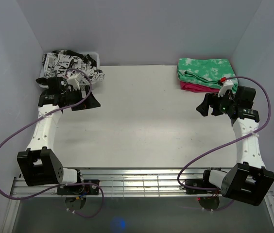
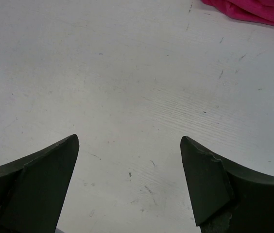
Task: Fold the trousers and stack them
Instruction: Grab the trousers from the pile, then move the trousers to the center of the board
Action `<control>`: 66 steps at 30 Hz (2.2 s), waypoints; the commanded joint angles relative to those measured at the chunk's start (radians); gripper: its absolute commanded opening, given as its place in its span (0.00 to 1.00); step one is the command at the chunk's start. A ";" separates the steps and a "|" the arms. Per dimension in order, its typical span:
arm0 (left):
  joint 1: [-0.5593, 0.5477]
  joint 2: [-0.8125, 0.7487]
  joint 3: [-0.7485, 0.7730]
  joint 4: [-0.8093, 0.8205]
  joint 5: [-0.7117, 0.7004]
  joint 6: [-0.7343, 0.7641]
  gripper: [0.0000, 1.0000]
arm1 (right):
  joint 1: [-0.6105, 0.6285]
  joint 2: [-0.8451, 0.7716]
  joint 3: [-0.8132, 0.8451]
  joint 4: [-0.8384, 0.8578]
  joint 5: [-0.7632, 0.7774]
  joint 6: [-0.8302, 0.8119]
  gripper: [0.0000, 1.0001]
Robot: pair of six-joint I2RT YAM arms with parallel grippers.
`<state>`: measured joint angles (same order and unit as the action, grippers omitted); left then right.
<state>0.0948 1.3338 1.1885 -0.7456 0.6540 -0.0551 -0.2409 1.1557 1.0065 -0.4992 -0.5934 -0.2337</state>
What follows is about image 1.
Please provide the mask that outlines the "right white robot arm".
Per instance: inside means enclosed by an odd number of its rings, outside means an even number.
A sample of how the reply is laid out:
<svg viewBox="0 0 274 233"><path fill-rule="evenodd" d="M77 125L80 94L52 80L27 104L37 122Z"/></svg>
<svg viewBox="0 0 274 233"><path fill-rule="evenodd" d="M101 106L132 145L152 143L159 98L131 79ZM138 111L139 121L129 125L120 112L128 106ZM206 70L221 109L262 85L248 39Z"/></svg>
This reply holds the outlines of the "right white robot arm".
<svg viewBox="0 0 274 233"><path fill-rule="evenodd" d="M250 87L239 86L236 94L231 90L219 96L206 93L203 102L196 110L204 117L212 108L212 115L226 114L236 138L245 139L236 143L237 160L229 172L219 168L205 170L201 187L207 193L219 188L223 197L258 206L274 182L274 173L266 169L259 149L258 111L253 110L256 91Z"/></svg>

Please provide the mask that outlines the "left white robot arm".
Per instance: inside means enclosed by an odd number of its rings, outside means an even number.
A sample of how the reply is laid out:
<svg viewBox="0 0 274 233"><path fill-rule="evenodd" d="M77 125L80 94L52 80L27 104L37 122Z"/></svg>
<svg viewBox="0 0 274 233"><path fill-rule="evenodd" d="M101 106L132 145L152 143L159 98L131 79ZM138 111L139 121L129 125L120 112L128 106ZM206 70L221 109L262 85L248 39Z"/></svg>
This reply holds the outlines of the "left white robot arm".
<svg viewBox="0 0 274 233"><path fill-rule="evenodd" d="M38 101L38 118L34 133L25 151L17 154L17 162L28 186L68 184L68 189L79 194L85 183L75 169L63 167L54 152L57 124L64 108L73 111L100 107L90 91L82 85L83 75L74 73L69 78L42 78L47 87Z"/></svg>

